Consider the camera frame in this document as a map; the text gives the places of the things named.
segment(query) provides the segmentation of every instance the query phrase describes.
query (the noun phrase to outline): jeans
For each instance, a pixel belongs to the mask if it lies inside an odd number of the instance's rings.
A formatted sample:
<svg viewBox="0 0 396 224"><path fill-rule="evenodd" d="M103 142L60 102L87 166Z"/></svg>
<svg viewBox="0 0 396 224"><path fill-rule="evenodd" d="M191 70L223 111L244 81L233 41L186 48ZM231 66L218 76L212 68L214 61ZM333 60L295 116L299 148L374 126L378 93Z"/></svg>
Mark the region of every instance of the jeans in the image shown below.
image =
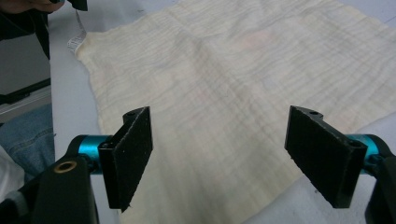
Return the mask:
<svg viewBox="0 0 396 224"><path fill-rule="evenodd" d="M55 162L51 104L0 127L0 146L25 172L25 182Z"/></svg>

